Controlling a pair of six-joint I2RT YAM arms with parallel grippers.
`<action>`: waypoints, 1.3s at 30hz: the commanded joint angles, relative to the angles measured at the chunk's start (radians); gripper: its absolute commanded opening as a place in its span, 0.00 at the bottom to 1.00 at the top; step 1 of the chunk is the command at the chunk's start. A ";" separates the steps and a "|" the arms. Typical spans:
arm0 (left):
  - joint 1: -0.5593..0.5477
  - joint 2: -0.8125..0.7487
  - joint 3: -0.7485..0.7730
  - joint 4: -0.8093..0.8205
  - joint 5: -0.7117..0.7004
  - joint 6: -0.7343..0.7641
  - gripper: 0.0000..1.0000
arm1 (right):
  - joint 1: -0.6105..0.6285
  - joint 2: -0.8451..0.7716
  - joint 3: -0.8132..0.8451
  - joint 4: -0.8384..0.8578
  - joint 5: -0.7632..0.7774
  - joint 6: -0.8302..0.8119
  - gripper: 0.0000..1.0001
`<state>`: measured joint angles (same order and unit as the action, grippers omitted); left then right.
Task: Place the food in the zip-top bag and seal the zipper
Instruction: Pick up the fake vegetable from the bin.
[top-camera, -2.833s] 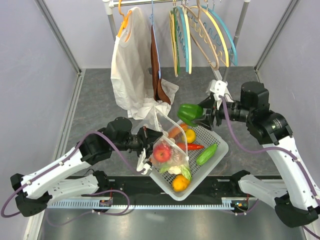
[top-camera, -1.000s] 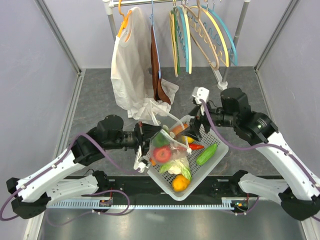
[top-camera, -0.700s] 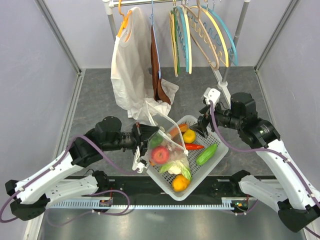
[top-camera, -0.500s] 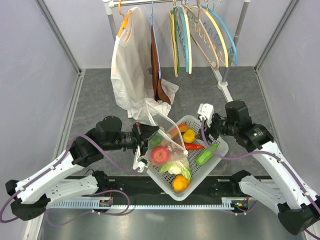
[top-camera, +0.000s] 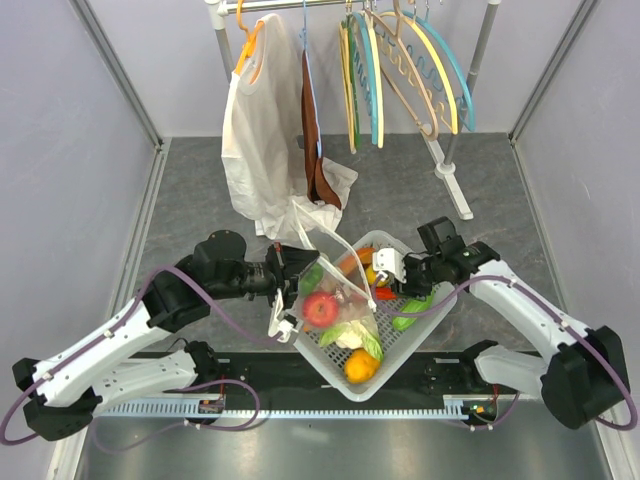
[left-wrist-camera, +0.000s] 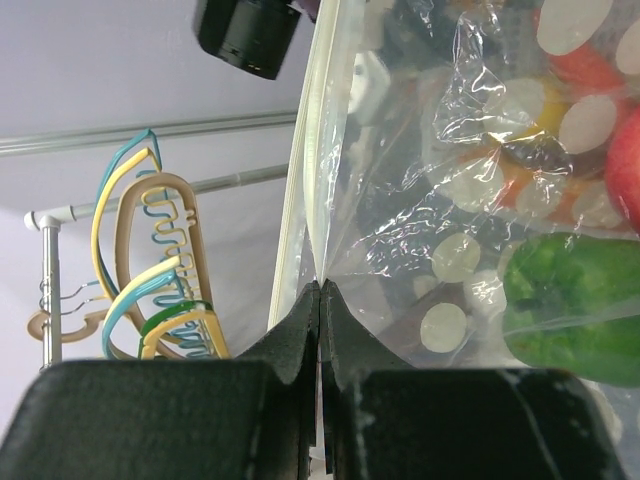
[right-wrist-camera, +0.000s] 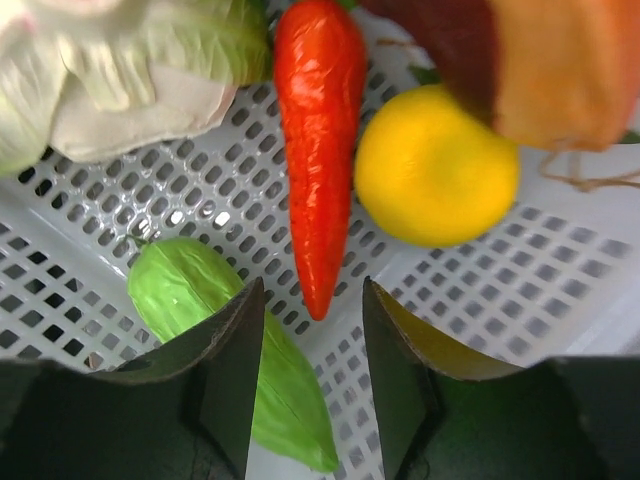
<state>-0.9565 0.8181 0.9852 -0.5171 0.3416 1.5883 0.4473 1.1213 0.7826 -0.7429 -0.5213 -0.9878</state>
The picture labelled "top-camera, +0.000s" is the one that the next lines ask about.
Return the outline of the green bell pepper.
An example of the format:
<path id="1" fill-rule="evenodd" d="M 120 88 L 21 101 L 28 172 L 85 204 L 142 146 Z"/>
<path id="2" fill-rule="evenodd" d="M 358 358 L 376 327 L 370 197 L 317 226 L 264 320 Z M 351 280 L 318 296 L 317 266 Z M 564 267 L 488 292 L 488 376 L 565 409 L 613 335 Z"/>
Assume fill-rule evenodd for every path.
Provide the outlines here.
<path id="1" fill-rule="evenodd" d="M 319 264 L 311 266 L 298 282 L 298 293 L 300 296 L 311 294 L 324 276 L 324 269 Z"/>

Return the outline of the yellow lemon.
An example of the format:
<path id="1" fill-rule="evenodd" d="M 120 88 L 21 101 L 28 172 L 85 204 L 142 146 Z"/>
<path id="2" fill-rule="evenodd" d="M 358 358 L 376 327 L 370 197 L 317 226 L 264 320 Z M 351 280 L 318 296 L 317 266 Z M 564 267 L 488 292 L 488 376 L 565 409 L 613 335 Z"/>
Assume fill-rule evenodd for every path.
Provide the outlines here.
<path id="1" fill-rule="evenodd" d="M 367 283 L 370 286 L 376 285 L 378 288 L 386 287 L 390 281 L 390 277 L 386 272 L 376 271 L 372 264 L 368 265 L 365 269 L 365 275 Z"/>

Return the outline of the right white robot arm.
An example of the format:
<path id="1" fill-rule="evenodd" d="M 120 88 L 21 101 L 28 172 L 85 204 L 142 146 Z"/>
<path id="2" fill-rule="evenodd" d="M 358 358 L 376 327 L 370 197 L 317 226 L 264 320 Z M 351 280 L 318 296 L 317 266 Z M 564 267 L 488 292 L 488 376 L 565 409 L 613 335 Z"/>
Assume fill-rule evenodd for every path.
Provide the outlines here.
<path id="1" fill-rule="evenodd" d="M 563 312 L 521 280 L 486 243 L 466 243 L 446 216 L 418 227 L 425 247 L 402 258 L 395 289 L 405 297 L 425 296 L 443 283 L 446 296 L 462 291 L 489 305 L 534 347 L 521 354 L 492 342 L 468 349 L 469 362 L 458 368 L 467 392 L 491 384 L 538 396 L 562 425 L 578 429 L 596 421 L 630 431 L 639 422 L 631 396 L 623 343 L 608 326 L 594 329 Z"/>

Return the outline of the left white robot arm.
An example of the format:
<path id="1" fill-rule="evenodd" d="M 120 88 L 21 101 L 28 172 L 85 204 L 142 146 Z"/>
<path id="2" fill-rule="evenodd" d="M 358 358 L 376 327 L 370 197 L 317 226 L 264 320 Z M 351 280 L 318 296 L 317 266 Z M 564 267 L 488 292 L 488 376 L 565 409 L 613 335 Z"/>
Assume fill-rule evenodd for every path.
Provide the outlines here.
<path id="1" fill-rule="evenodd" d="M 303 275 L 321 255 L 314 248 L 274 242 L 263 261 L 251 262 L 246 249 L 240 234 L 216 231 L 176 265 L 151 273 L 120 312 L 73 346 L 47 360 L 16 362 L 12 371 L 22 394 L 9 411 L 23 412 L 33 437 L 57 441 L 131 399 L 160 392 L 211 392 L 220 384 L 221 373 L 204 341 L 191 341 L 152 362 L 125 362 L 211 313 L 241 332 L 219 305 L 227 299 L 266 298 L 276 329 L 258 341 L 285 340 L 295 325 L 285 311 L 297 299 Z"/>

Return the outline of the red apple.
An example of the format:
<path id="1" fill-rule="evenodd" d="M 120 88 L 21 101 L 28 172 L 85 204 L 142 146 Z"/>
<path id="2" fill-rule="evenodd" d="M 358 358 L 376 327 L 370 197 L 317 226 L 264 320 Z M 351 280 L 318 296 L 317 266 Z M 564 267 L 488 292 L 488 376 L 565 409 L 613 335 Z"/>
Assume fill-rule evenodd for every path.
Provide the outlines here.
<path id="1" fill-rule="evenodd" d="M 328 292 L 313 292 L 303 301 L 303 320 L 313 327 L 328 328 L 336 322 L 338 315 L 339 303 Z"/>

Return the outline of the light green cucumber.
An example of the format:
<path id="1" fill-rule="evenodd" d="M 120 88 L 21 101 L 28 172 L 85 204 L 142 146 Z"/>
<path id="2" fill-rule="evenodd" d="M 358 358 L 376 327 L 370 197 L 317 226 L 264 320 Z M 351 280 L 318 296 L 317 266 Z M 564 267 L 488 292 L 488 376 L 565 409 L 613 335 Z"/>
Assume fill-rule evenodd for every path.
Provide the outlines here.
<path id="1" fill-rule="evenodd" d="M 434 295 L 425 299 L 411 299 L 392 315 L 392 326 L 399 332 L 409 329 L 433 304 Z"/>

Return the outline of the clear dotted zip top bag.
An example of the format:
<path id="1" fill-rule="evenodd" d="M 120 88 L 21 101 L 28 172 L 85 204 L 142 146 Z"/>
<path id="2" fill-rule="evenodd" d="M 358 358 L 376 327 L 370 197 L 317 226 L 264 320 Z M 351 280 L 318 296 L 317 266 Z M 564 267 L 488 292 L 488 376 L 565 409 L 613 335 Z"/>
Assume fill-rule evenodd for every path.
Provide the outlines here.
<path id="1" fill-rule="evenodd" d="M 308 250 L 317 250 L 320 253 L 320 257 L 314 264 L 322 266 L 324 269 L 324 276 L 313 292 L 328 292 L 332 294 L 339 303 L 338 318 L 330 327 L 342 322 L 360 320 L 369 328 L 376 326 L 378 331 L 377 322 L 374 318 L 375 306 L 373 305 L 370 287 L 365 278 L 364 266 L 359 261 L 356 261 L 356 267 L 352 270 L 344 270 L 340 266 L 341 262 L 348 255 L 356 254 L 356 249 L 335 231 L 323 225 L 317 217 L 317 214 L 307 209 L 305 205 L 297 201 L 293 201 L 291 203 L 291 208 L 292 227 L 294 233 L 297 235 L 300 246 Z M 312 230 L 318 230 L 328 235 L 331 239 L 337 240 L 340 245 L 347 246 L 349 252 L 343 254 L 344 257 L 342 257 L 341 261 L 332 261 L 328 254 L 319 251 L 316 247 L 313 247 L 312 249 L 305 248 L 300 243 L 299 234 L 303 231 L 309 232 Z M 299 318 L 302 324 L 302 331 L 319 331 L 321 336 L 321 334 L 330 327 L 316 328 L 303 320 L 302 304 L 306 297 L 307 296 L 300 296 L 298 293 L 298 299 L 292 307 L 292 312 Z"/>

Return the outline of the orange carrot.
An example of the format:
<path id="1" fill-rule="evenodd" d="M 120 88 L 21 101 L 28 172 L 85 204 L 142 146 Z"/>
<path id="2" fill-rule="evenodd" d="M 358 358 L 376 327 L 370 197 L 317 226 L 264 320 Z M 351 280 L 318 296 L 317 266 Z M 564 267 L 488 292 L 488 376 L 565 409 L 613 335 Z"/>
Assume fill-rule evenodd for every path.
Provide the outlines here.
<path id="1" fill-rule="evenodd" d="M 378 300 L 392 301 L 398 298 L 397 294 L 389 287 L 377 287 L 375 295 Z"/>

